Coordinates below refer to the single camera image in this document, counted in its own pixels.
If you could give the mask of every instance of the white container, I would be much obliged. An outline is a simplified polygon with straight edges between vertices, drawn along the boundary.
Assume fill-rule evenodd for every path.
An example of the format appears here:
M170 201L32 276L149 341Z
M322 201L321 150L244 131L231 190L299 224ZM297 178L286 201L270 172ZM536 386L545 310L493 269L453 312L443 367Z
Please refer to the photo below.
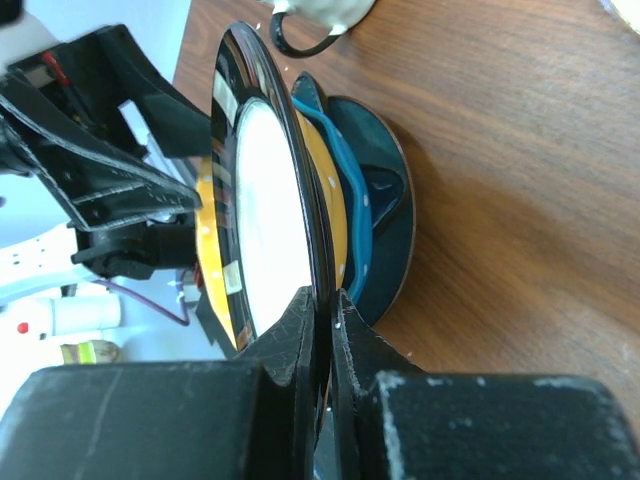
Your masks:
M117 295L63 298L25 298L0 313L4 338L44 340L70 333L120 326L122 310Z

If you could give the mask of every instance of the power strip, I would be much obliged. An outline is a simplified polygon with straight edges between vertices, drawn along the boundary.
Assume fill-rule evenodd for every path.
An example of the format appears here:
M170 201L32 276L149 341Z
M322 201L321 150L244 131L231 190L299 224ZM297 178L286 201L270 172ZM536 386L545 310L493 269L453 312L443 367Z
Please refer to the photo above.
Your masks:
M30 240L0 249L0 305L41 290L98 278L84 265L74 265L76 231L58 225Z

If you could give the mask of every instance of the black handle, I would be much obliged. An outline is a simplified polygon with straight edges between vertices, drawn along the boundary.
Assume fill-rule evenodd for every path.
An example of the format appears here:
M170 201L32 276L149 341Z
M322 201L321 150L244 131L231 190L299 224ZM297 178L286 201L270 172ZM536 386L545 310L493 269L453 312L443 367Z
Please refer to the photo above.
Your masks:
M321 41L315 47L308 48L306 50L298 50L292 47L289 42L284 38L284 30L282 29L282 23L284 18L288 15L287 12L274 13L271 17L271 26L269 33L271 34L271 41L281 53L291 58L307 58L317 55L325 50L333 42L335 42L340 35L328 35L323 41Z

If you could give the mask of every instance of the cable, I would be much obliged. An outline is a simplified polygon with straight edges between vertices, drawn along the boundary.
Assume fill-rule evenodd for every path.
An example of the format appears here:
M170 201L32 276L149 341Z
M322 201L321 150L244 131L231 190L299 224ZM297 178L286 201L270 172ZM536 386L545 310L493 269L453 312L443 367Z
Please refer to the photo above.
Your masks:
M185 313L185 317L184 318L180 318L176 314L170 312L169 310L167 310L164 307L161 307L157 303L149 300L147 297L144 297L144 296L140 295L138 292L134 292L130 288L123 287L122 285L118 285L117 283L110 282L109 280L95 280L93 283L95 283L97 285L102 285L103 287L106 287L106 288L108 288L110 290L114 290L116 292L123 293L123 294L127 295L128 297L131 297L134 300L137 300L138 302L142 303L143 305L146 305L151 310L154 310L154 311L158 312L159 314L164 315L169 320L172 320L172 321L176 322L178 325L182 325L183 327L189 326L190 320L189 320L189 317L186 315L186 312L187 312L186 305L183 308L183 313ZM180 291L182 292L182 283L180 283Z

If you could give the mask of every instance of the black mechanical arm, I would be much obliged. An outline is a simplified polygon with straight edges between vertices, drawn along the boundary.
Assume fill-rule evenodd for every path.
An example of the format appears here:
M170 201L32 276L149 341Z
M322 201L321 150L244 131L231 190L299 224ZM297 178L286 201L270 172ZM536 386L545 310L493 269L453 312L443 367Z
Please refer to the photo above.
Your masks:
M77 231L74 263L103 277L146 279L194 265L200 198L144 163L147 151L119 109L126 102L166 157L210 155L209 117L117 25L17 62L0 78L0 174L40 178ZM147 224L167 214L178 221Z

